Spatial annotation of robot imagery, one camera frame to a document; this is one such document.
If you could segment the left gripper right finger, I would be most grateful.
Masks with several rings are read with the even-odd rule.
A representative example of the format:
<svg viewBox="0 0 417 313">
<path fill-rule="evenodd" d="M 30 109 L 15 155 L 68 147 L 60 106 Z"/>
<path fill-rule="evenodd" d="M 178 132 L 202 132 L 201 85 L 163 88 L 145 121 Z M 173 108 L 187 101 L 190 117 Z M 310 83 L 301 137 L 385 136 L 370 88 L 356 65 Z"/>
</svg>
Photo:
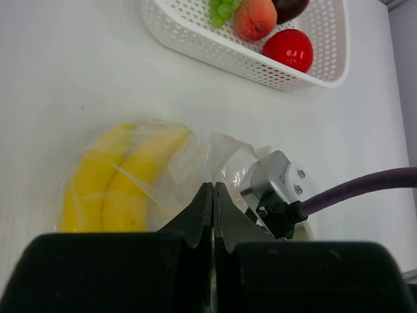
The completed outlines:
<svg viewBox="0 0 417 313">
<path fill-rule="evenodd" d="M 415 312 L 397 263 L 372 242 L 279 241 L 213 192 L 217 312 Z"/>
</svg>

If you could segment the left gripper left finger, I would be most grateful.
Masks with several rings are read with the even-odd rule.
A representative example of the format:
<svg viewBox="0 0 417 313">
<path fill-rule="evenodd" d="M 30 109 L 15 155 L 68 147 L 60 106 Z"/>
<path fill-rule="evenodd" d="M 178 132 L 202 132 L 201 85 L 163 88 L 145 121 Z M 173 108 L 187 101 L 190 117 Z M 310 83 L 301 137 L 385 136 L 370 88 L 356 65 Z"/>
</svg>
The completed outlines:
<svg viewBox="0 0 417 313">
<path fill-rule="evenodd" d="M 2 312 L 204 312 L 213 187 L 157 232 L 54 233 L 24 250 Z"/>
</svg>

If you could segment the yellow fake bananas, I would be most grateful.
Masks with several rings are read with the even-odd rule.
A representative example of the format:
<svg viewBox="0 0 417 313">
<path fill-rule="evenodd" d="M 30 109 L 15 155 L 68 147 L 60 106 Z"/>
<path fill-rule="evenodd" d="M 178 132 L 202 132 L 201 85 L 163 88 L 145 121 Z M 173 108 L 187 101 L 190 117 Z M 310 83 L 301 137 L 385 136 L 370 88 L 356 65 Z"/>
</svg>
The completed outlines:
<svg viewBox="0 0 417 313">
<path fill-rule="evenodd" d="M 157 182 L 192 131 L 170 126 L 133 148 L 136 135 L 133 124 L 118 125 L 84 154 L 63 197 L 59 231 L 146 231 L 149 196 L 145 188 Z"/>
</svg>

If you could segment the clear zip top bag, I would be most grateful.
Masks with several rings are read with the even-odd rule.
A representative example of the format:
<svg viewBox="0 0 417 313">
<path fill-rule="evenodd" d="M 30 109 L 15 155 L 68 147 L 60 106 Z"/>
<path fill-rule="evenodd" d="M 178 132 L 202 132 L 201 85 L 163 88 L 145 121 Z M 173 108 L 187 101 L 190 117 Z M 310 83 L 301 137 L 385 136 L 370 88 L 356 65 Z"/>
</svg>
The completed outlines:
<svg viewBox="0 0 417 313">
<path fill-rule="evenodd" d="M 137 130 L 133 148 L 139 147 L 151 135 L 167 127 L 180 125 L 158 120 L 142 120 L 131 124 Z M 89 136 L 85 143 L 79 146 L 78 163 L 67 180 L 66 188 L 84 154 L 111 129 Z M 274 151 L 271 147 L 257 149 L 225 134 L 213 132 L 206 138 L 201 138 L 192 131 L 191 137 L 169 161 L 157 182 L 145 188 L 149 196 L 146 231 L 159 230 L 176 217 L 191 202 L 204 183 L 225 184 L 233 203 L 245 213 L 248 206 L 240 195 L 239 186 L 250 166 L 272 152 Z M 302 188 L 304 193 L 299 200 L 306 200 L 315 194 L 315 186 L 308 175 L 306 182 L 302 183 Z"/>
</svg>

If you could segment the red fake tomato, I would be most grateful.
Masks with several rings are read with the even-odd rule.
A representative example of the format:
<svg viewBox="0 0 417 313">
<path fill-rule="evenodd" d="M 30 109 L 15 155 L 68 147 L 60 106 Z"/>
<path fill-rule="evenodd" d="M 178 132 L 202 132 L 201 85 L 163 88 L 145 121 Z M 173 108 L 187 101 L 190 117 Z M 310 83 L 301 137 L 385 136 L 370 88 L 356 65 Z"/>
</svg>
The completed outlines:
<svg viewBox="0 0 417 313">
<path fill-rule="evenodd" d="M 311 68 L 314 58 L 309 37 L 298 29 L 286 29 L 270 37 L 261 54 L 303 73 Z"/>
</svg>

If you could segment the orange fake fruit piece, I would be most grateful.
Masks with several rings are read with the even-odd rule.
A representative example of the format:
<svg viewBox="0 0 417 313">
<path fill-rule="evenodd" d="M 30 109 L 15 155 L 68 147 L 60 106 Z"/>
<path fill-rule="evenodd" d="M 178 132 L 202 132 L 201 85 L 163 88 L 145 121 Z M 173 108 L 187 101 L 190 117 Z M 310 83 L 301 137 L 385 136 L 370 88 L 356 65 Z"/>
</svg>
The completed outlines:
<svg viewBox="0 0 417 313">
<path fill-rule="evenodd" d="M 271 0 L 244 0 L 235 10 L 233 25 L 242 39 L 258 41 L 272 32 L 277 17 Z"/>
</svg>

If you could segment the green fake grapes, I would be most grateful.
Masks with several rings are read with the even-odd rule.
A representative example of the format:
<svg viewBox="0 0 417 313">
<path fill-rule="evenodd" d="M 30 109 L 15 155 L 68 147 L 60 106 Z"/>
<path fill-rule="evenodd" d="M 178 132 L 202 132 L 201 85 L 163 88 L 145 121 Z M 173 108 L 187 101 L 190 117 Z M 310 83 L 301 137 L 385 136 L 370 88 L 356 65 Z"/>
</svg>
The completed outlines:
<svg viewBox="0 0 417 313">
<path fill-rule="evenodd" d="M 214 28 L 222 28 L 228 22 L 240 6 L 240 0 L 210 0 L 209 18 Z"/>
</svg>

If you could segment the dark purple fake fruit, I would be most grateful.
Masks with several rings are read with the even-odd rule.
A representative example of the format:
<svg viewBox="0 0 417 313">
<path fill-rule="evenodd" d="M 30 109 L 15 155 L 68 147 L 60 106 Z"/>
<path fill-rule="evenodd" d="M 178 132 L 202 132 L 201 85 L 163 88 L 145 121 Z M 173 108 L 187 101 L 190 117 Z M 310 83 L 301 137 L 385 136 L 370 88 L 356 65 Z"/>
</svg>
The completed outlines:
<svg viewBox="0 0 417 313">
<path fill-rule="evenodd" d="M 278 25 L 298 17 L 309 5 L 309 0 L 273 0 Z"/>
</svg>

